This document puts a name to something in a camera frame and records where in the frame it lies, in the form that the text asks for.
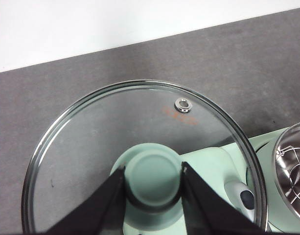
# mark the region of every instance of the pot lid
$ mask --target pot lid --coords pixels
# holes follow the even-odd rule
[[[248,208],[253,210],[253,222],[266,227],[265,187],[258,160],[231,117],[190,89],[168,82],[136,80],[89,94],[64,111],[46,131],[24,182],[24,232],[49,229],[108,178],[125,151],[144,143],[160,144],[177,153],[180,161],[189,162],[235,207],[238,190],[253,185],[254,201],[248,196],[242,199],[246,208],[242,212],[248,213],[246,205],[253,204]],[[251,182],[246,180],[247,171]],[[175,214],[174,220],[167,218],[166,223],[157,225],[159,229],[180,221],[181,211]]]

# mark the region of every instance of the white wall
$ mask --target white wall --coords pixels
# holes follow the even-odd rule
[[[0,72],[300,7],[300,0],[0,0]]]

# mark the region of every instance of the mint green base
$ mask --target mint green base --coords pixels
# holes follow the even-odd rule
[[[249,140],[253,145],[253,148],[257,150],[265,143],[268,143],[271,139],[280,135],[280,133],[282,133],[284,130],[285,128],[261,136],[253,137]],[[230,204],[231,202],[226,195],[224,184],[230,180],[240,180],[243,183],[246,183],[247,164],[236,143],[228,144],[222,147],[205,148],[183,154],[180,157],[181,161],[187,161],[215,190],[215,192]],[[120,166],[120,164],[114,165],[112,172],[118,166]],[[183,211],[181,210],[181,215],[175,223],[168,227],[163,227],[164,226],[157,228],[156,231],[138,230],[130,226],[125,221],[123,225],[123,231],[125,235],[185,235],[186,229]],[[272,228],[273,232],[280,232],[280,230],[272,224],[270,227]]]

